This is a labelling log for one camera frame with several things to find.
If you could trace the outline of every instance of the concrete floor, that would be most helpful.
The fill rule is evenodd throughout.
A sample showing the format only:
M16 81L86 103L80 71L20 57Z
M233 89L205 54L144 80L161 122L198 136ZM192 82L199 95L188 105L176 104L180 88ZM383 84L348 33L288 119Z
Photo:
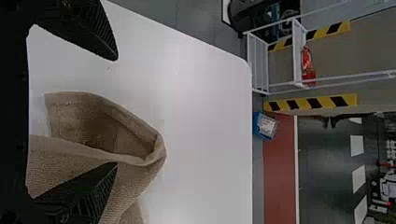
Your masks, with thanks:
M345 2L346 0L300 0L302 13L307 13L319 8ZM395 6L396 0L352 0L339 7L307 17L302 20L307 29L315 29L339 21L351 20L382 10L386 7Z
M354 193L352 172L363 165L367 179L378 172L378 151L386 146L384 120L371 116L358 124L346 119L325 130L320 121L299 117L298 127L301 223L355 223L354 210L370 182ZM363 136L364 153L351 156L350 135Z
M393 25L395 12L394 7L354 20L349 32L308 42L317 77L338 77L394 69L396 64L392 59L396 46L378 43L391 43L396 37ZM272 52L269 56L270 83L292 81L291 48ZM327 84L332 83L322 81L317 85Z
M238 57L245 57L245 42L221 20L221 0L109 1Z

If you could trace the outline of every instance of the red floor stripe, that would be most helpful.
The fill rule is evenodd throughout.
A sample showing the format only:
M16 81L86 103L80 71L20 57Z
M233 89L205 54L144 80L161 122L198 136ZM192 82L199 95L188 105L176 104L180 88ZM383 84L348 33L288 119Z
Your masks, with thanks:
M275 115L276 136L263 144L264 223L295 224L294 117Z

